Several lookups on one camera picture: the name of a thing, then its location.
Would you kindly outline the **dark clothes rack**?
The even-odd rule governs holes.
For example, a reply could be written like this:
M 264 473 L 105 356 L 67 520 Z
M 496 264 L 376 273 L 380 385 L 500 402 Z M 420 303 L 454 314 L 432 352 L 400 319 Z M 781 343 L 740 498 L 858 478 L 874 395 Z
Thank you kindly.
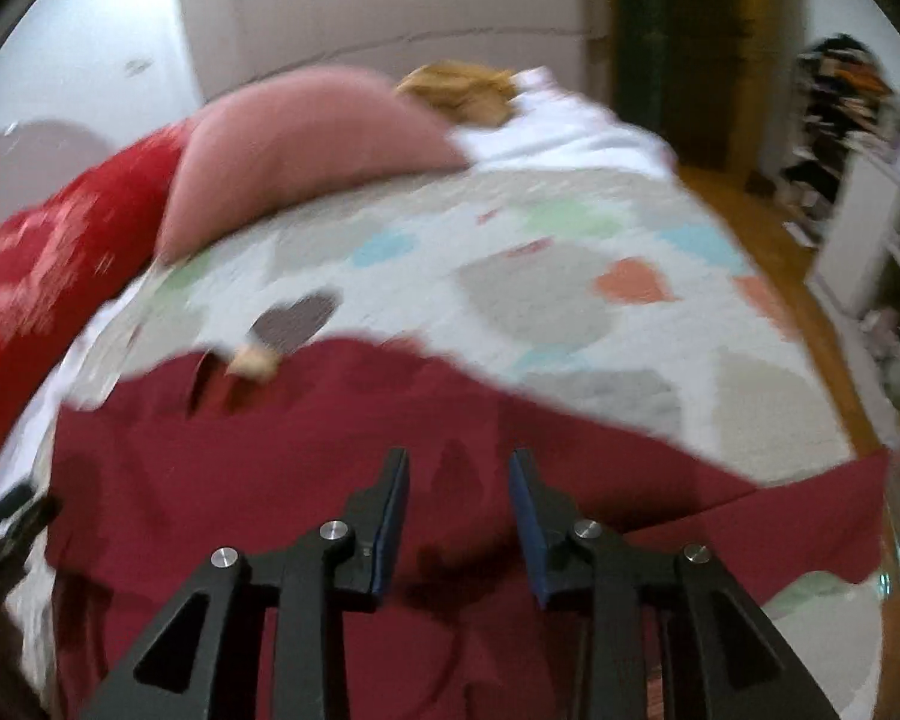
M 848 34 L 803 50 L 792 82 L 779 203 L 798 241 L 816 247 L 836 206 L 850 142 L 877 132 L 893 90 L 877 56 Z

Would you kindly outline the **round grey headboard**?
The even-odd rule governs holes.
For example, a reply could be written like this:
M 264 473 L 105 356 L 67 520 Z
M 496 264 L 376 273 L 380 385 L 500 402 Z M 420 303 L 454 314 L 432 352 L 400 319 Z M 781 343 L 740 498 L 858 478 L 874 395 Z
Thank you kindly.
M 0 226 L 115 153 L 109 140 L 74 122 L 9 125 L 0 132 Z

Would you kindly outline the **white wardrobe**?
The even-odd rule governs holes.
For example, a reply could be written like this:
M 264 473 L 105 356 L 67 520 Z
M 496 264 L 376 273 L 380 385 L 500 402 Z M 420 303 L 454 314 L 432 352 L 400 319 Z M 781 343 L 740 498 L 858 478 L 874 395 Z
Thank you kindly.
M 180 0 L 208 99 L 279 71 L 358 65 L 401 78 L 437 60 L 546 67 L 610 97 L 610 0 Z

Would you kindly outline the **patchwork heart quilt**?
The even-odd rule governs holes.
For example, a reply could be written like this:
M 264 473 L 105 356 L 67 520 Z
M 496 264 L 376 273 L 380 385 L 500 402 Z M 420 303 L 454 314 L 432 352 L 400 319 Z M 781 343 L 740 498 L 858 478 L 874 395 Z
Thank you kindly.
M 403 179 L 245 227 L 149 270 L 63 408 L 95 410 L 119 383 L 193 353 L 261 387 L 330 338 L 443 359 L 761 488 L 859 460 L 735 239 L 683 187 L 616 171 Z M 859 583 L 814 571 L 759 601 L 836 704 L 880 642 Z

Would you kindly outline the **pink corduroy pillow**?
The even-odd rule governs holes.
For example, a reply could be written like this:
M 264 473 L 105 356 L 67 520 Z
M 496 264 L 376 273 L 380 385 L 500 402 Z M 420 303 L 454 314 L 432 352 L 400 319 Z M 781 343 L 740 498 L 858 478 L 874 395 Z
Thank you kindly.
M 304 68 L 244 86 L 196 117 L 155 258 L 170 265 L 286 206 L 388 177 L 463 171 L 450 125 L 386 76 Z

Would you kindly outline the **white shelving unit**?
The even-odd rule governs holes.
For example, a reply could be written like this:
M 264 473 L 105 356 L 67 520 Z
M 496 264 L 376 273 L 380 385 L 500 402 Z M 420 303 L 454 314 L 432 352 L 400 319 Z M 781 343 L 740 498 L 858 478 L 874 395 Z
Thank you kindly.
M 891 444 L 900 434 L 900 169 L 877 138 L 850 140 L 806 286 L 834 325 L 866 417 Z

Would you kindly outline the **red floral comforter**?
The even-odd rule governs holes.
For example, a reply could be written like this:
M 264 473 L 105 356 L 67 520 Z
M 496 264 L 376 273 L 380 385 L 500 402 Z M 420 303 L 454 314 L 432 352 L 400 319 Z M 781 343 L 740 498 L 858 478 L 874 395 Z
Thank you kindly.
M 192 128 L 151 133 L 0 226 L 0 452 L 98 308 L 152 260 Z

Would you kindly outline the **white fleece blanket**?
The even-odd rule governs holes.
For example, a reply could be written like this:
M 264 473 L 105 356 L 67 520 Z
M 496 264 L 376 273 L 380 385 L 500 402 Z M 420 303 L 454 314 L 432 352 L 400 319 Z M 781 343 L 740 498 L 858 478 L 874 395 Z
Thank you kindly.
M 507 124 L 453 128 L 453 142 L 478 171 L 619 169 L 676 179 L 678 160 L 663 138 L 563 88 L 546 67 L 517 71 L 514 85 L 515 114 Z

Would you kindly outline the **dark red sweater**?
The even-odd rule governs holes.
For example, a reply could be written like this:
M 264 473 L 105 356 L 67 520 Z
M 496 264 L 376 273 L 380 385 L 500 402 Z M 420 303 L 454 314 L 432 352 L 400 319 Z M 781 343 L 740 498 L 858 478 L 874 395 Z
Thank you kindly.
M 814 571 L 862 582 L 880 559 L 884 455 L 761 488 L 391 346 L 320 341 L 261 387 L 193 353 L 119 383 L 95 410 L 59 413 L 46 559 L 64 717 L 215 548 L 294 543 L 395 447 L 411 473 L 395 582 L 378 613 L 346 624 L 359 718 L 567 709 L 577 624 L 541 611 L 528 587 L 507 491 L 521 447 L 587 517 L 649 550 L 706 543 L 754 600 Z

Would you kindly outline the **mustard yellow cloth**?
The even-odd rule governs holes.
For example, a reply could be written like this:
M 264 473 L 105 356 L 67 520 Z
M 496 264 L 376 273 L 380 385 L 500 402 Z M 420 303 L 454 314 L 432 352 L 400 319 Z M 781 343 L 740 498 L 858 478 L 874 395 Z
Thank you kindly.
M 517 110 L 518 89 L 510 70 L 442 60 L 408 73 L 395 91 L 432 107 L 455 125 L 499 128 Z

